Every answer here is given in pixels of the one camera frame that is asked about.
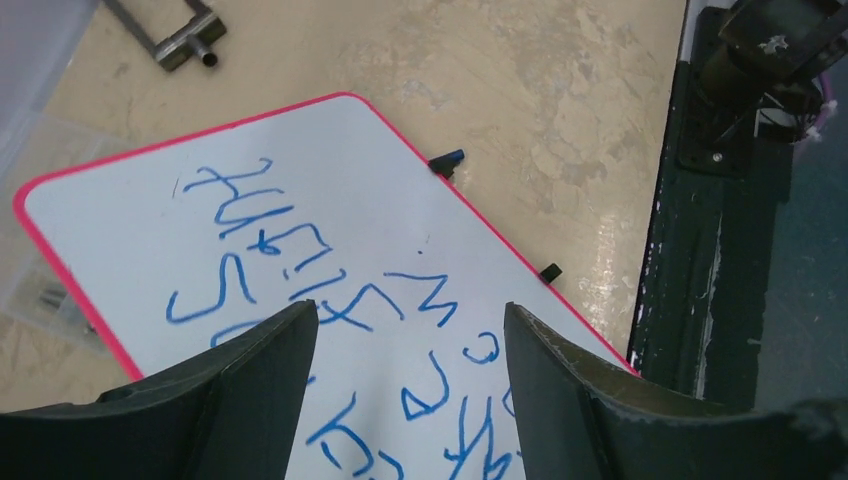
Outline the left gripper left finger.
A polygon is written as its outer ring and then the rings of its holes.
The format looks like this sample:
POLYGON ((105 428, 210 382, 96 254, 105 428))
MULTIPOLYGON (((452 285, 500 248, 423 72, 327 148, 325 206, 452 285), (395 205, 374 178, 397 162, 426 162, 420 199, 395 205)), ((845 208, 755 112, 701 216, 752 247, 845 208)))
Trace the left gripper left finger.
POLYGON ((89 404, 1 417, 5 479, 281 479, 318 331, 298 301, 89 404))

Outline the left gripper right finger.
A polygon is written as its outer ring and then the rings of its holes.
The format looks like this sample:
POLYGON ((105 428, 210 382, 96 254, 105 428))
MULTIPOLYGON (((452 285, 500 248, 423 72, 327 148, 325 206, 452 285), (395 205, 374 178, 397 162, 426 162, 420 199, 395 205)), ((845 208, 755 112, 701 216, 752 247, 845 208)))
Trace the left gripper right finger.
POLYGON ((843 479, 847 403, 740 410, 634 376, 508 303, 504 337, 529 479, 843 479))

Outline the whiteboard with red frame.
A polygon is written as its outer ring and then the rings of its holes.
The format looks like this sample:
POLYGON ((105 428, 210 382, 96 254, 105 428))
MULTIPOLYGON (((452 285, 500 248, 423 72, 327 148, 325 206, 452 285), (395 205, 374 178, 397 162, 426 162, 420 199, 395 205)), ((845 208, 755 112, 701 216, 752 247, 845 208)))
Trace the whiteboard with red frame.
POLYGON ((289 479, 522 478, 510 302, 626 367, 354 94, 43 175, 14 210, 136 379, 313 301, 289 479))

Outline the blue marker cap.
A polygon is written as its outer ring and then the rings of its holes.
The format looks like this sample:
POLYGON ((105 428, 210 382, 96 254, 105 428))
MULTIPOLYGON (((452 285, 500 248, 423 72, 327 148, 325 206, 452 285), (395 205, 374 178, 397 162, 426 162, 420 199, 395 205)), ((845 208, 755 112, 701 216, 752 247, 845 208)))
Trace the blue marker cap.
POLYGON ((433 159, 437 165, 442 168, 447 168, 448 166, 456 166, 461 163, 465 158, 465 152, 463 149, 457 149, 447 154, 441 155, 437 158, 433 159))

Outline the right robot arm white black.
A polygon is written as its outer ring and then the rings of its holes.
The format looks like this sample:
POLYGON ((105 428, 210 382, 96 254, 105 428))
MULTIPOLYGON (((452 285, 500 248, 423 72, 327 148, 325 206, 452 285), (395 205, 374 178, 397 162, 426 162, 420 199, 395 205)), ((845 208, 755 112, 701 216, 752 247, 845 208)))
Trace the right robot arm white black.
POLYGON ((738 1, 717 34, 717 50, 698 74, 715 142, 779 85, 801 84, 847 54, 847 4, 840 1, 738 1))

